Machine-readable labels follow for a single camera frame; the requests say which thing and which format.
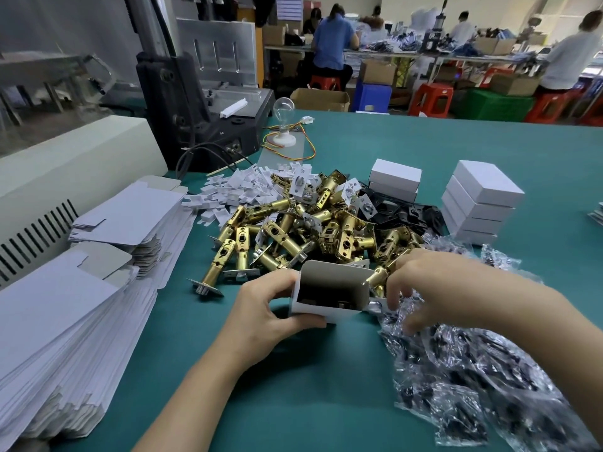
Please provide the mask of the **person's left hand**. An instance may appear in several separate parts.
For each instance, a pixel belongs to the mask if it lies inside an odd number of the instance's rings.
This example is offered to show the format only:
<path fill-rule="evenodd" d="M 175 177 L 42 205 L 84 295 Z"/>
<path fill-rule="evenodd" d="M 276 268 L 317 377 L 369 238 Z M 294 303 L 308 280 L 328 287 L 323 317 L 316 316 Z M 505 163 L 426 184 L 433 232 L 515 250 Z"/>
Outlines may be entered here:
<path fill-rule="evenodd" d="M 299 273 L 280 269 L 241 286 L 212 350 L 229 369 L 241 375 L 259 363 L 281 341 L 298 333 L 277 333 L 278 318 L 270 302 L 290 296 Z"/>

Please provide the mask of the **person's right hand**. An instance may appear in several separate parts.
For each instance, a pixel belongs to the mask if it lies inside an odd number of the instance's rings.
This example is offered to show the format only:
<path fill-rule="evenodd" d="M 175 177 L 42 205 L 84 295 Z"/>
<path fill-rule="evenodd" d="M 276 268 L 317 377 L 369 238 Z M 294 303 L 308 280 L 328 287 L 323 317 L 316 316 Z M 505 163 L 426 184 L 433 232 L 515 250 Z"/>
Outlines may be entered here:
<path fill-rule="evenodd" d="M 396 268 L 399 266 L 406 266 L 410 297 L 418 293 L 423 299 L 403 319 L 405 334 L 437 323 L 464 328 L 488 325 L 487 280 L 496 273 L 490 266 L 457 254 L 419 249 L 400 256 Z M 394 310 L 399 301 L 387 303 Z"/>

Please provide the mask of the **white cardboard box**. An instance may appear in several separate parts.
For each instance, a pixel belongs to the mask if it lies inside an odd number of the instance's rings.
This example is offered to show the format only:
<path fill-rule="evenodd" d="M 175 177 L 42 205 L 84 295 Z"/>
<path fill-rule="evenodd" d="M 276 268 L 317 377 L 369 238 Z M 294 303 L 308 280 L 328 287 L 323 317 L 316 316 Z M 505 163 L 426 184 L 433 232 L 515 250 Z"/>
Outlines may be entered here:
<path fill-rule="evenodd" d="M 371 169 L 369 182 L 416 192 L 420 186 L 422 173 L 419 168 L 377 159 Z"/>
<path fill-rule="evenodd" d="M 311 314 L 337 324 L 363 311 L 377 315 L 389 311 L 387 300 L 368 282 L 373 274 L 367 261 L 340 265 L 308 260 L 299 270 L 288 315 Z"/>
<path fill-rule="evenodd" d="M 470 243 L 476 246 L 483 246 L 491 245 L 498 239 L 498 235 L 495 234 L 460 229 L 460 227 L 456 225 L 452 219 L 447 209 L 444 207 L 441 209 L 441 214 L 443 215 L 444 222 L 448 228 L 449 235 L 458 241 Z"/>
<path fill-rule="evenodd" d="M 454 176 L 478 204 L 516 207 L 524 198 L 524 191 L 494 164 L 459 160 Z"/>
<path fill-rule="evenodd" d="M 418 187 L 415 190 L 404 190 L 378 182 L 369 182 L 368 188 L 373 192 L 410 203 L 415 203 L 418 194 Z"/>
<path fill-rule="evenodd" d="M 456 222 L 465 218 L 504 221 L 516 210 L 514 207 L 476 203 L 454 175 L 448 181 L 442 202 Z"/>
<path fill-rule="evenodd" d="M 465 216 L 448 191 L 443 193 L 442 202 L 441 212 L 451 234 L 456 234 L 458 231 L 471 231 L 496 235 L 504 225 L 504 221 Z"/>

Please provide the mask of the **pile of black strike plates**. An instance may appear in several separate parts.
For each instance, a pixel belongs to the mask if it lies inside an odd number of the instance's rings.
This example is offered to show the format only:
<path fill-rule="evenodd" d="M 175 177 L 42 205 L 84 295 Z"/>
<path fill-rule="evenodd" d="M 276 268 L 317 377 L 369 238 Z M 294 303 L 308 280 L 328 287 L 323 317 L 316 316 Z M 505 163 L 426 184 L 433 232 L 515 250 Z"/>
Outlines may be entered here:
<path fill-rule="evenodd" d="M 369 189 L 362 185 L 360 196 L 370 200 L 376 214 L 366 220 L 378 230 L 409 227 L 418 235 L 448 235 L 441 209 L 435 205 L 411 203 Z"/>

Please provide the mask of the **closed white cardboard box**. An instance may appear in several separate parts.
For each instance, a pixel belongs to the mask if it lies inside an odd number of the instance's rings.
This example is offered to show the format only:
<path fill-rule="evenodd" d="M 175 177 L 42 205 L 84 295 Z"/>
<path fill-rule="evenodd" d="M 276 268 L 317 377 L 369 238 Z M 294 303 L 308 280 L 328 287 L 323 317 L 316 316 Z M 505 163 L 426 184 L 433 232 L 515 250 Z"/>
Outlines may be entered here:
<path fill-rule="evenodd" d="M 378 182 L 369 182 L 368 188 L 373 192 L 410 203 L 415 203 L 418 194 L 418 187 L 415 190 L 404 190 Z"/>
<path fill-rule="evenodd" d="M 456 222 L 465 218 L 504 221 L 516 210 L 514 207 L 476 203 L 454 175 L 448 181 L 442 202 Z"/>
<path fill-rule="evenodd" d="M 416 192 L 420 186 L 422 173 L 419 168 L 377 159 L 371 169 L 369 182 Z"/>
<path fill-rule="evenodd" d="M 441 212 L 451 234 L 456 234 L 458 231 L 471 231 L 496 235 L 504 225 L 504 221 L 465 216 L 448 191 L 443 193 L 442 202 Z"/>
<path fill-rule="evenodd" d="M 454 176 L 478 204 L 516 207 L 524 198 L 524 191 L 494 164 L 459 160 Z"/>
<path fill-rule="evenodd" d="M 452 219 L 447 209 L 444 207 L 441 209 L 441 214 L 443 215 L 444 222 L 448 228 L 449 235 L 458 241 L 470 243 L 476 246 L 483 246 L 491 245 L 498 239 L 498 235 L 495 234 L 460 229 L 460 227 L 456 225 Z"/>

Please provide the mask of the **pile of brass door latches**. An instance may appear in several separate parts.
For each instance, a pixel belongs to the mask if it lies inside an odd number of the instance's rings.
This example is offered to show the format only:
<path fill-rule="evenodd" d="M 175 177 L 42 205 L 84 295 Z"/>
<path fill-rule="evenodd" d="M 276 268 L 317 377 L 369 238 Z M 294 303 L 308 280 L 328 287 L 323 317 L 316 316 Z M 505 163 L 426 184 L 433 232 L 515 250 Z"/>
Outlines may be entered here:
<path fill-rule="evenodd" d="M 222 296 L 217 283 L 244 283 L 261 273 L 293 269 L 318 259 L 351 264 L 367 261 L 375 274 L 368 279 L 381 298 L 396 258 L 423 246 L 424 235 L 409 227 L 378 230 L 368 222 L 376 214 L 370 200 L 360 196 L 363 183 L 338 170 L 325 175 L 310 204 L 268 216 L 237 210 L 215 237 L 216 255 L 202 279 L 192 280 L 199 296 Z"/>

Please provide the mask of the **pile of clear screw bags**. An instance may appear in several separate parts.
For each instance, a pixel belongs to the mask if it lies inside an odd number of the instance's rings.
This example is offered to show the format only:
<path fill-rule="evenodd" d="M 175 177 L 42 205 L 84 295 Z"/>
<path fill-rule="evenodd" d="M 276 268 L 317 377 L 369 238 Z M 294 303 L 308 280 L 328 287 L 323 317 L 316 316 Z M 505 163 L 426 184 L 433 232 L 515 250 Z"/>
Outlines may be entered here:
<path fill-rule="evenodd" d="M 521 260 L 491 245 L 476 255 L 448 237 L 426 236 L 424 243 L 414 249 L 457 254 L 545 285 Z M 396 309 L 387 304 L 378 317 L 396 359 L 397 407 L 432 423 L 438 445 L 486 445 L 489 422 L 515 452 L 603 452 L 547 373 L 506 337 L 440 323 L 405 334 L 403 319 L 422 302 L 418 293 L 400 297 Z"/>

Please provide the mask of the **pile of white plastic pieces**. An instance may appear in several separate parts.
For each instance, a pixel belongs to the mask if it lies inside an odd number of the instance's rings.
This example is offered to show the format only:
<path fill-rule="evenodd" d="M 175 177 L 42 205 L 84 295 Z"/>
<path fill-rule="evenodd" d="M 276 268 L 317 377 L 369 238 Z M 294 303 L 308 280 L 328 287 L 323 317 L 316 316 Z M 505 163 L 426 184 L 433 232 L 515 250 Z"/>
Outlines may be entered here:
<path fill-rule="evenodd" d="M 201 213 L 205 225 L 216 221 L 223 227 L 237 210 L 259 212 L 268 216 L 310 204 L 324 176 L 314 174 L 310 164 L 297 161 L 275 168 L 254 164 L 236 169 L 231 176 L 216 175 L 207 179 L 200 193 L 187 195 L 182 205 Z"/>

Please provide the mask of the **red plastic stool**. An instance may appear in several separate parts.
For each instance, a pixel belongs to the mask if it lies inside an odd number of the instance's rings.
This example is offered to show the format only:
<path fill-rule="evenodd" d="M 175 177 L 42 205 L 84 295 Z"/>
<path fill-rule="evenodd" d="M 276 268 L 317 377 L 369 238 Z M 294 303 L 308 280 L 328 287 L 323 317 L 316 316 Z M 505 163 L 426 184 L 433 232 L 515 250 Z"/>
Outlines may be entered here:
<path fill-rule="evenodd" d="M 603 128 L 603 86 L 585 113 L 578 119 L 577 125 Z"/>
<path fill-rule="evenodd" d="M 309 89 L 341 91 L 341 81 L 336 76 L 312 75 L 307 87 Z"/>
<path fill-rule="evenodd" d="M 536 124 L 553 124 L 560 117 L 568 104 L 573 91 L 562 93 L 538 93 L 533 96 L 533 105 L 523 122 Z"/>
<path fill-rule="evenodd" d="M 448 118 L 454 88 L 445 83 L 423 83 L 414 92 L 408 110 L 409 116 Z"/>

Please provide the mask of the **brown cardboard carton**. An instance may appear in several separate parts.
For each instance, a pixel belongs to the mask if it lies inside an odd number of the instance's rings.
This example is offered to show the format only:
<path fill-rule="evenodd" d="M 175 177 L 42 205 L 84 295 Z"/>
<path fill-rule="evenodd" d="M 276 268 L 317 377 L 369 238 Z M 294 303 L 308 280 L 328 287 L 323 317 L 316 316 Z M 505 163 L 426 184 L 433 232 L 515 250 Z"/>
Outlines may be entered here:
<path fill-rule="evenodd" d="M 292 92 L 296 109 L 306 111 L 348 112 L 350 97 L 344 91 L 299 88 Z"/>
<path fill-rule="evenodd" d="M 358 80 L 363 84 L 392 86 L 396 77 L 397 66 L 391 62 L 380 60 L 362 60 Z"/>
<path fill-rule="evenodd" d="M 284 46 L 287 34 L 285 25 L 265 25 L 262 28 L 262 41 L 266 46 Z"/>
<path fill-rule="evenodd" d="M 495 73 L 489 82 L 488 88 L 490 91 L 503 96 L 532 97 L 540 81 L 539 76 Z"/>

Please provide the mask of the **stack of flat white box blanks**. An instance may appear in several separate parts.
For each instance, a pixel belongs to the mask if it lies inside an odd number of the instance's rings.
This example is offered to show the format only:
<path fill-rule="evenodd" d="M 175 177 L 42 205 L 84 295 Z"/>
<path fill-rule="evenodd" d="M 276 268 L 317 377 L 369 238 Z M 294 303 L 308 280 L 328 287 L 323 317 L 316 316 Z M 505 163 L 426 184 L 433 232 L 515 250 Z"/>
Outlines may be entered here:
<path fill-rule="evenodd" d="M 138 279 L 165 288 L 187 238 L 195 212 L 183 204 L 180 180 L 147 175 L 78 217 L 68 241 L 106 243 L 128 252 Z"/>
<path fill-rule="evenodd" d="M 165 287 L 132 256 L 83 242 L 0 291 L 0 452 L 87 437 L 109 410 Z"/>

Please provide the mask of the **white plastic strip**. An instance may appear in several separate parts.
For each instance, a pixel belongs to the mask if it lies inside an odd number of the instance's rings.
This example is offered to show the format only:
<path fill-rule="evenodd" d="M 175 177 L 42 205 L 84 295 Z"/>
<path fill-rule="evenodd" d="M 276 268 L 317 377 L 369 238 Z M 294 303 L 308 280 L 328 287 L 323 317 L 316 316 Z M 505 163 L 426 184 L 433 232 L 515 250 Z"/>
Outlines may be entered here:
<path fill-rule="evenodd" d="M 226 106 L 220 111 L 220 119 L 228 119 L 232 115 L 236 114 L 241 109 L 245 108 L 248 105 L 248 101 L 246 98 L 242 98 L 232 103 L 229 106 Z"/>

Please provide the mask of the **black welding machine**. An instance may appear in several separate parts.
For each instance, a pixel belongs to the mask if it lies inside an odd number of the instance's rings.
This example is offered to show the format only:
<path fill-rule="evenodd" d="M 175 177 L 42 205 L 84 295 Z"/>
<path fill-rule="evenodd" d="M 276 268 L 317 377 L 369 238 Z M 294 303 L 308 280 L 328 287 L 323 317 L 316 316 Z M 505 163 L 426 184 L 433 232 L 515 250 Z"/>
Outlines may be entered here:
<path fill-rule="evenodd" d="M 193 58 L 137 54 L 136 71 L 147 121 L 168 170 L 208 173 L 260 149 L 275 97 L 271 90 L 202 89 Z M 239 99 L 248 105 L 228 119 L 220 111 Z"/>

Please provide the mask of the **black pneumatic press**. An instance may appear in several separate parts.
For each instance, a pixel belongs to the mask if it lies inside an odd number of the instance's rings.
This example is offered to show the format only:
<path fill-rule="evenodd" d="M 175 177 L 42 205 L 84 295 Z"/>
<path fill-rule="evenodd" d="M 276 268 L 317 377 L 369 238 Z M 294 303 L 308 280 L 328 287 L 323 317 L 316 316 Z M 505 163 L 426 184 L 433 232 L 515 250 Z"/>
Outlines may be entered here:
<path fill-rule="evenodd" d="M 443 24 L 446 20 L 445 9 L 448 0 L 443 0 L 441 9 L 430 9 L 426 13 L 426 29 L 423 34 L 423 41 L 419 48 L 420 53 L 438 53 L 438 47 L 443 32 Z"/>

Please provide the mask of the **clear plastic guard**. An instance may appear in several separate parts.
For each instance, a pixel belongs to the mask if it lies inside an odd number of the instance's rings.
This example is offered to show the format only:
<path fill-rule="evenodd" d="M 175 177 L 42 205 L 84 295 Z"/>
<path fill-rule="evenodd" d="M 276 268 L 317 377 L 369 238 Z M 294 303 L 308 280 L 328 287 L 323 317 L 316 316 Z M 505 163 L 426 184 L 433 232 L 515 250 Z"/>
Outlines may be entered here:
<path fill-rule="evenodd" d="M 125 0 L 0 0 L 0 159 L 110 115 L 142 117 Z"/>

